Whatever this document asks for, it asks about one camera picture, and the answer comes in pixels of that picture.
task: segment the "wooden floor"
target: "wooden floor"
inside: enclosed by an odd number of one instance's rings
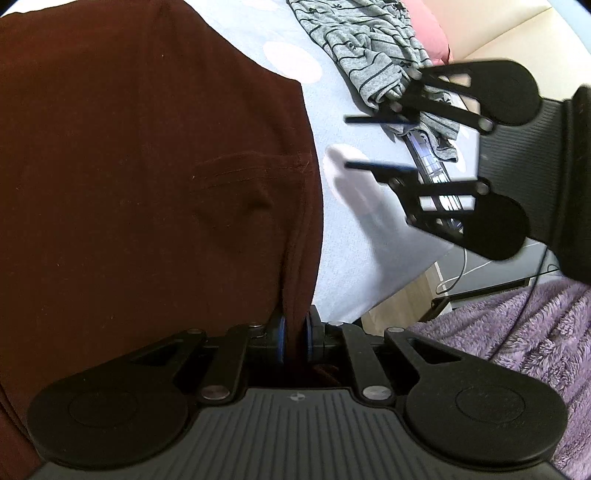
[[[372,335],[383,335],[388,327],[407,327],[416,323],[431,307],[439,282],[437,268],[433,265],[398,293],[363,315],[363,329]]]

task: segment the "maroon cloth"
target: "maroon cloth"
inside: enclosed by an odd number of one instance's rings
[[[79,0],[0,19],[0,105],[2,480],[58,378],[278,302],[294,355],[322,242],[297,82],[181,0]]]

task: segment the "pink pillow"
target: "pink pillow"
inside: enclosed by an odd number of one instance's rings
[[[435,15],[421,0],[402,0],[410,13],[417,39],[423,44],[434,65],[453,61],[447,37]]]

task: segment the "polka dot bedsheet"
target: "polka dot bedsheet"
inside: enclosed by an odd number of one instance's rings
[[[352,322],[418,277],[450,248],[409,227],[392,191],[347,160],[413,166],[404,142],[379,125],[345,125],[369,113],[329,56],[298,24],[284,0],[186,0],[235,48],[262,67],[298,80],[314,134],[324,197],[324,238],[314,304],[323,321]],[[67,3],[19,0],[7,14]],[[478,134],[461,127],[451,178],[474,178]]]

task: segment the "purple fluffy blanket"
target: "purple fluffy blanket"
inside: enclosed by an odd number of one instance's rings
[[[461,307],[415,333],[490,359],[513,327],[529,294],[513,290]],[[496,364],[550,385],[569,408],[569,423],[553,463],[573,480],[591,475],[591,288],[571,280],[539,285],[516,331],[492,358]]]

